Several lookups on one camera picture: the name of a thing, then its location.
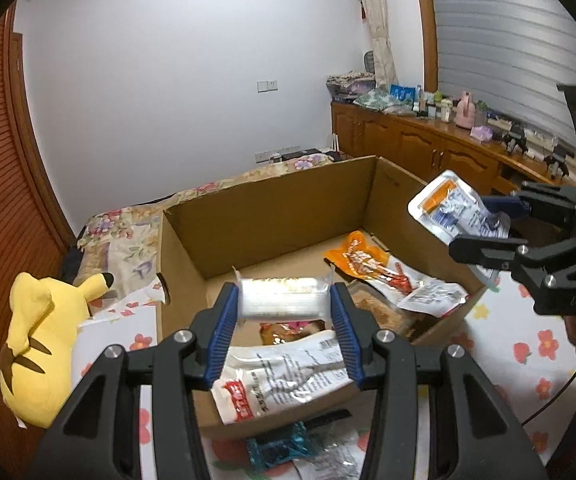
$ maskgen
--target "white floral tablecloth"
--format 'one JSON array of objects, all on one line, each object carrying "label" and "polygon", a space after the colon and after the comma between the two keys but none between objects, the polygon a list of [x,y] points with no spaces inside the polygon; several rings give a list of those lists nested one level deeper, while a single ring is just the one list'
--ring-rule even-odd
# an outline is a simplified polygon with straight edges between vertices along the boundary
[{"label": "white floral tablecloth", "polygon": [[[161,283],[148,286],[101,310],[83,323],[72,359],[72,384],[76,386],[106,346],[119,343],[127,349],[156,344],[157,301],[163,300]],[[565,384],[576,370],[576,354],[559,318],[539,317],[532,310],[527,290],[502,272],[498,286],[488,290],[450,338],[473,355],[498,387],[519,420],[525,420]],[[427,389],[419,390],[419,433],[415,480],[428,478],[429,404]],[[353,414],[359,455],[365,452],[374,407],[373,392],[364,392],[346,407]],[[548,410],[530,422],[526,432],[543,463],[554,453],[576,410],[576,380]],[[151,387],[142,386],[140,443],[142,478],[154,480]],[[303,480],[292,463],[263,474],[252,471],[245,458],[245,443],[203,440],[212,478],[218,480]]]}]

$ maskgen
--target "white wall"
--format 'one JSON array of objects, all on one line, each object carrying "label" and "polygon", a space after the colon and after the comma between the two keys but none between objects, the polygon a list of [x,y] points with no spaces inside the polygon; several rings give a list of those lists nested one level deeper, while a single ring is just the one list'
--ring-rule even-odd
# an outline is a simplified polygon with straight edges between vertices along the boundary
[{"label": "white wall", "polygon": [[[327,145],[325,76],[362,69],[367,43],[356,0],[32,0],[17,16],[34,131],[76,232],[249,170],[255,152]],[[268,79],[279,91],[258,94]]]},{"label": "white wall", "polygon": [[419,0],[387,0],[390,43],[399,84],[423,86],[423,29]]}]

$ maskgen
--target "black ear tip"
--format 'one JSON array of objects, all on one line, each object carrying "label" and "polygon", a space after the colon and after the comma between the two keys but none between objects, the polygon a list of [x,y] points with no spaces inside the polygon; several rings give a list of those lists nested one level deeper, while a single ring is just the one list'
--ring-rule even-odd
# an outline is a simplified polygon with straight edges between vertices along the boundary
[{"label": "black ear tip", "polygon": [[106,280],[106,286],[110,288],[114,283],[114,276],[110,272],[102,272],[104,280]]}]

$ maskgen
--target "red logo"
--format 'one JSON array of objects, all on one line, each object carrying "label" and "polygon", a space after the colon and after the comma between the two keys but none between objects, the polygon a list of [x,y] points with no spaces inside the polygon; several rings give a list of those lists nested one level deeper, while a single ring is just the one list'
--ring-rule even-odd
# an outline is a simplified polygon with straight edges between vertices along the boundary
[{"label": "red logo", "polygon": [[237,412],[237,422],[253,418],[250,404],[245,396],[244,383],[241,381],[228,381],[223,385],[223,387],[230,393],[232,405],[235,407],[235,411]]}]

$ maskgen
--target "plush ear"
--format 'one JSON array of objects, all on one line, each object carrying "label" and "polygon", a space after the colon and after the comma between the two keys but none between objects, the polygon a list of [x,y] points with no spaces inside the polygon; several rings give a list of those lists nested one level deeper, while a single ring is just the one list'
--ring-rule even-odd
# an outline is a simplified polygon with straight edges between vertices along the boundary
[{"label": "plush ear", "polygon": [[78,286],[78,289],[82,292],[86,301],[92,301],[107,293],[113,282],[114,277],[110,272],[100,272],[85,280]]},{"label": "plush ear", "polygon": [[8,327],[6,345],[18,356],[29,347],[28,333],[48,311],[52,297],[47,286],[22,272],[10,289],[12,319]]}]

